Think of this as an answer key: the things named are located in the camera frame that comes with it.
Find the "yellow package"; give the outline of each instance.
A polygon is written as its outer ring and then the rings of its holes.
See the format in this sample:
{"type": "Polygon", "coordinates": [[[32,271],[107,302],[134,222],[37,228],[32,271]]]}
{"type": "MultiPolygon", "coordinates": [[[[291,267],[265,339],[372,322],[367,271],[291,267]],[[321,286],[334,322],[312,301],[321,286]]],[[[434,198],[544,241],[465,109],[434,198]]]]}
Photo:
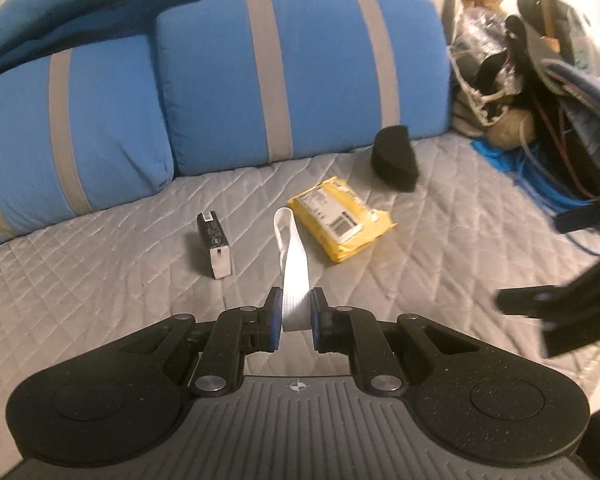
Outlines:
{"type": "Polygon", "coordinates": [[[369,208],[336,176],[293,197],[288,204],[338,264],[395,226],[387,211],[369,208]]]}

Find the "bed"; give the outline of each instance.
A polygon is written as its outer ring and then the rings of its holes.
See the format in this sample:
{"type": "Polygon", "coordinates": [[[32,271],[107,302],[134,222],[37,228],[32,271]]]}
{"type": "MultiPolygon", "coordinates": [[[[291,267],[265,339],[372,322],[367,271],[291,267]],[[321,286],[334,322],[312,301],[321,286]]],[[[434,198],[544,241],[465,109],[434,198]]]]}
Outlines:
{"type": "MultiPolygon", "coordinates": [[[[0,475],[20,456],[4,421],[17,384],[40,370],[179,312],[215,319],[261,305],[280,285],[272,219],[277,208],[328,176],[345,178],[397,226],[371,247],[333,264],[301,228],[310,280],[332,305],[368,308],[378,319],[416,312],[542,362],[590,396],[600,344],[541,358],[534,320],[493,306],[503,287],[563,283],[594,259],[560,235],[505,175],[453,133],[415,143],[421,178],[413,194],[389,189],[370,150],[321,155],[178,178],[160,194],[83,216],[0,246],[0,475]],[[232,247],[234,273],[210,274],[196,216],[213,209],[232,247]]],[[[580,235],[600,251],[600,237],[580,235]]],[[[275,354],[254,354],[259,375],[345,374],[346,358],[318,355],[309,332],[283,333],[275,354]]]]}

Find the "white shipping label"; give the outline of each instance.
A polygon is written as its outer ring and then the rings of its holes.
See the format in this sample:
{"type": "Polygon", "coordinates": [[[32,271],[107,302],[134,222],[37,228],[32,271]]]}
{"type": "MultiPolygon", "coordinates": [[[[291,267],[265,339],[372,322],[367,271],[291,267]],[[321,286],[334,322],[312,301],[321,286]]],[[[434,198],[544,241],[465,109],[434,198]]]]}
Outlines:
{"type": "Polygon", "coordinates": [[[362,230],[362,225],[351,213],[319,187],[302,195],[299,201],[337,244],[346,242],[362,230]]]}

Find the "barcode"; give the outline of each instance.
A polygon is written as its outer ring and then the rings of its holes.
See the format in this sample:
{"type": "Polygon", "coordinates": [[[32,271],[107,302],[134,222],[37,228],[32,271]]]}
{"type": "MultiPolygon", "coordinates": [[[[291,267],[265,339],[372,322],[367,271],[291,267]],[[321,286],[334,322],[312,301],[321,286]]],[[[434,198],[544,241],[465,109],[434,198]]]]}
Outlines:
{"type": "Polygon", "coordinates": [[[357,224],[347,215],[344,211],[338,216],[333,222],[329,224],[329,227],[338,238],[342,238],[345,234],[351,231],[357,224]]]}

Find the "white elastic band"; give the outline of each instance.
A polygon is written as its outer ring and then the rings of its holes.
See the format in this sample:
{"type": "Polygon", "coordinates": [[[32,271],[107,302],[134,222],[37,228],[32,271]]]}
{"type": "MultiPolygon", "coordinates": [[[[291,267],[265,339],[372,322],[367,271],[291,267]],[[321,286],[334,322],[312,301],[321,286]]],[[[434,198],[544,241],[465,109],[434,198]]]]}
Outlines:
{"type": "Polygon", "coordinates": [[[311,328],[309,269],[291,209],[283,207],[276,211],[273,217],[273,229],[280,250],[282,330],[285,332],[309,330],[311,328]],[[286,242],[280,234],[285,227],[289,230],[289,238],[286,242]]]}

